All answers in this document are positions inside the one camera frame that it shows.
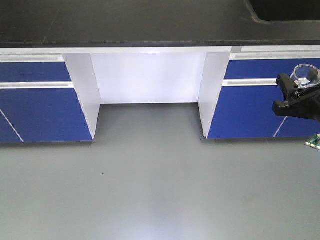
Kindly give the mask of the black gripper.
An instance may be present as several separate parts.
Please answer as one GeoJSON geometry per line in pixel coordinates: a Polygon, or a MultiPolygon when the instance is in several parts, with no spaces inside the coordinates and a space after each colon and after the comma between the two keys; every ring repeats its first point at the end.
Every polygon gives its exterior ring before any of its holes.
{"type": "MultiPolygon", "coordinates": [[[[310,83],[320,82],[320,72],[311,68],[307,74],[310,83]]],[[[299,88],[286,73],[277,76],[276,84],[282,91],[284,101],[274,100],[272,111],[278,117],[295,117],[309,120],[320,119],[320,88],[299,88]]]]}

